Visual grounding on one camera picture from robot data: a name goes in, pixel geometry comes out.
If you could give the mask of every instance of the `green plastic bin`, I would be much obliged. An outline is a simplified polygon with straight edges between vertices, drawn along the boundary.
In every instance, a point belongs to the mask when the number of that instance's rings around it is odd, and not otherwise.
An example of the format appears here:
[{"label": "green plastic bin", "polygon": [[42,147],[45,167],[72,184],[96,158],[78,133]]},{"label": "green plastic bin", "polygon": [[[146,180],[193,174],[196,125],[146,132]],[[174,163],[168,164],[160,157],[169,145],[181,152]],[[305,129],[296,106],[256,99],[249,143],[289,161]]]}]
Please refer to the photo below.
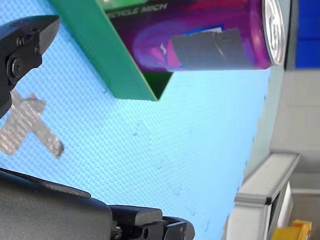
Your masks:
[{"label": "green plastic bin", "polygon": [[[50,1],[116,98],[160,99],[173,73],[139,70],[105,14],[103,0]],[[117,7],[130,1],[143,0],[116,0]]]}]

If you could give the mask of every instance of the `blue foam mat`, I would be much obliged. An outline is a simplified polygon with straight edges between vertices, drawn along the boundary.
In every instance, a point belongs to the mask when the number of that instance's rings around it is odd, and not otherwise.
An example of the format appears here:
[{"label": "blue foam mat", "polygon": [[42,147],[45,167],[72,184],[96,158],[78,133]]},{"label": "blue foam mat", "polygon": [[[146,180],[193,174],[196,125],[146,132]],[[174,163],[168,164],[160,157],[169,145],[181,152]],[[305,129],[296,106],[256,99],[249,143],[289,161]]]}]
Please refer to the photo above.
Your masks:
[{"label": "blue foam mat", "polygon": [[[46,0],[0,1],[0,24],[54,14]],[[219,240],[243,179],[269,70],[175,73],[160,102],[115,99],[67,28],[16,89],[46,102],[59,159],[28,134],[0,167],[88,191],[107,204],[161,208]]]}]

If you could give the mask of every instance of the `textured mat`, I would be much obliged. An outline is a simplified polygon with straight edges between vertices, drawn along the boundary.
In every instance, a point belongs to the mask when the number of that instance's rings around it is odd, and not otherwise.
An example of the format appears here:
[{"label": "textured mat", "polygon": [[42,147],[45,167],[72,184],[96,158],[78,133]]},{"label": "textured mat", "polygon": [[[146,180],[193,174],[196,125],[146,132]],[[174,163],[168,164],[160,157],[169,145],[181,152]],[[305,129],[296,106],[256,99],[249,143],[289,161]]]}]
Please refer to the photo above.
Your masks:
[{"label": "textured mat", "polygon": [[[0,1],[0,24],[54,13],[45,0]],[[107,204],[161,208],[190,220],[197,240],[219,240],[269,74],[180,72],[160,102],[119,100],[62,25],[42,66],[16,89],[45,102],[40,119],[64,152],[54,157],[30,132],[13,155],[0,152],[0,166],[83,189]]]}]

